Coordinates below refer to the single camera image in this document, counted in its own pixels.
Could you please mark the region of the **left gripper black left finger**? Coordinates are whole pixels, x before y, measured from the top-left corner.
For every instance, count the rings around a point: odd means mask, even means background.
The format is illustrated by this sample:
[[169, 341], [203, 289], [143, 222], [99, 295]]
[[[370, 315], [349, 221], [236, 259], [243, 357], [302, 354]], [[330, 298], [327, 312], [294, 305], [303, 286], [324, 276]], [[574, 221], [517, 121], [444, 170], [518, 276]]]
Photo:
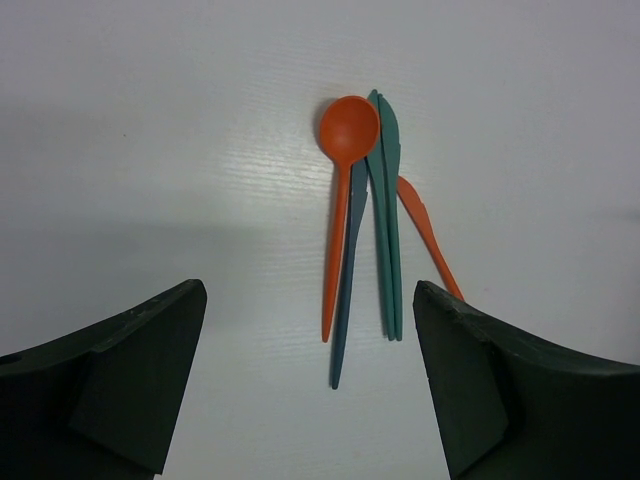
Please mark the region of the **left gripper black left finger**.
[[163, 473], [207, 292], [186, 280], [58, 339], [1, 358], [4, 479]]

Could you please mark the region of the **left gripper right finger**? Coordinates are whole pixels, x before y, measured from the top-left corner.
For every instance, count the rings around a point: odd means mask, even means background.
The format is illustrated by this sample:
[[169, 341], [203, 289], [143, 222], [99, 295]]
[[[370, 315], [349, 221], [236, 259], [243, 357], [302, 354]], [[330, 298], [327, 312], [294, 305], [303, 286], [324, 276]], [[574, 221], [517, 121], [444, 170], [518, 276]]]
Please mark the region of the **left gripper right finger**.
[[417, 284], [413, 309], [453, 479], [635, 479], [639, 369]]

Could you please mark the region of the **dark blue knife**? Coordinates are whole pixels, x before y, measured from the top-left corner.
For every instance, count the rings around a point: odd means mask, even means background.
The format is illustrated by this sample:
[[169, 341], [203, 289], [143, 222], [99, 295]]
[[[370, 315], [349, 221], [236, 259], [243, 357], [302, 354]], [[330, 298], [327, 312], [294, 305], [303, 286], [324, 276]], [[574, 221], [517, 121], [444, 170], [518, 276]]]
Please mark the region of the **dark blue knife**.
[[349, 203], [345, 223], [345, 245], [342, 256], [342, 272], [331, 355], [330, 385], [333, 390], [339, 388], [344, 362], [351, 308], [355, 251], [368, 197], [367, 184], [367, 165], [366, 160], [362, 159], [355, 163], [351, 169]]

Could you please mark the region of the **orange spoon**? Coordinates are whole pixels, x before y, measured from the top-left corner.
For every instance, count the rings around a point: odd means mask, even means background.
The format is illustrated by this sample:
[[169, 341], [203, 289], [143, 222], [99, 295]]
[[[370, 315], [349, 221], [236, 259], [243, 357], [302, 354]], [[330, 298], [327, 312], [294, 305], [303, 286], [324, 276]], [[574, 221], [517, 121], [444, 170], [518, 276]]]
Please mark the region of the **orange spoon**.
[[340, 282], [345, 243], [351, 169], [374, 148], [380, 133], [379, 114], [361, 96], [344, 96], [332, 102], [319, 126], [319, 143], [337, 173], [334, 215], [329, 230], [329, 251], [322, 311], [323, 342], [330, 337]]

